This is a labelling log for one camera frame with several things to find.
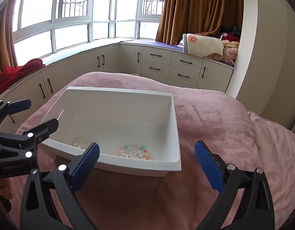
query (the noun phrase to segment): white plastic bin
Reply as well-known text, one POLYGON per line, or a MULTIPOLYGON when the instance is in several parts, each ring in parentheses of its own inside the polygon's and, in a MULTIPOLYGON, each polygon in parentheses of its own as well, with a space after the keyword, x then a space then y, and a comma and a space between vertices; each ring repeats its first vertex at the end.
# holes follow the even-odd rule
POLYGON ((181 170, 179 137, 171 93, 97 87, 68 87, 43 122, 58 117, 58 130, 39 147, 50 157, 71 160, 100 146, 95 167, 119 173, 165 176, 181 170), (151 160, 116 156, 120 146, 142 144, 151 160))

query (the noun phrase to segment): bed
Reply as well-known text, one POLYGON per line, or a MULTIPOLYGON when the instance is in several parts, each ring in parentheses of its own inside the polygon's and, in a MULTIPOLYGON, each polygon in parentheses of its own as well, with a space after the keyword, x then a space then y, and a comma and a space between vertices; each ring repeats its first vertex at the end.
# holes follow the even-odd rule
MULTIPOLYGON (((264 169, 274 202, 276 229, 293 212, 295 135, 279 124, 247 112, 232 97, 121 73, 87 73, 68 86, 152 90, 171 92, 174 96, 182 171, 170 172, 165 177, 141 177, 93 169, 76 197, 100 229, 195 229, 218 196, 195 159, 193 147, 198 140, 203 140, 211 152, 239 169, 264 169)), ((39 124, 68 86, 27 119, 17 134, 39 124)), ((38 150, 41 171, 68 162, 61 157, 53 161, 38 150)), ((18 226, 25 181, 26 176, 12 178, 14 198, 10 216, 18 226)), ((52 195, 63 222, 70 226, 57 195, 52 195)), ((232 221, 240 195, 224 226, 232 221)))

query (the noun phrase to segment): pink flower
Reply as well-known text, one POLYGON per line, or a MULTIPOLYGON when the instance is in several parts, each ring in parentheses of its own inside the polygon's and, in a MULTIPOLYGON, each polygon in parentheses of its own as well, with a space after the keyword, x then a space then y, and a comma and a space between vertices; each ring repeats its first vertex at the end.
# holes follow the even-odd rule
POLYGON ((197 42, 197 38, 196 38, 195 36, 193 36, 193 35, 188 36, 188 37, 187 37, 187 40, 188 40, 189 42, 192 42, 192 43, 197 42))

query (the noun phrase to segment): human hand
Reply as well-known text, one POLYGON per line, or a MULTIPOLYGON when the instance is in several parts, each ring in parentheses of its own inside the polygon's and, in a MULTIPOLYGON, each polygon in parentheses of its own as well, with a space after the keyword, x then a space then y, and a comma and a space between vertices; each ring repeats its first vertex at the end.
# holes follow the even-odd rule
POLYGON ((13 198, 10 178, 0 179, 0 196, 4 196, 7 200, 11 200, 13 198))

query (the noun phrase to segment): red clothing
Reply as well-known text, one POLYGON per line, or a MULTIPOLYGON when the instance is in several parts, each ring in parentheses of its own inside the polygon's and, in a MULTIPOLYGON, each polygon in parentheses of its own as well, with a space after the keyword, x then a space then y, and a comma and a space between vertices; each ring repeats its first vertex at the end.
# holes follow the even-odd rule
POLYGON ((225 33, 222 37, 221 37, 221 40, 222 41, 225 41, 225 40, 229 40, 229 41, 236 41, 236 42, 240 42, 240 38, 239 37, 236 37, 236 36, 233 36, 229 33, 225 33))
POLYGON ((21 67, 5 67, 5 71, 0 73, 0 94, 20 79, 42 67, 45 67, 45 64, 41 59, 32 59, 21 67))

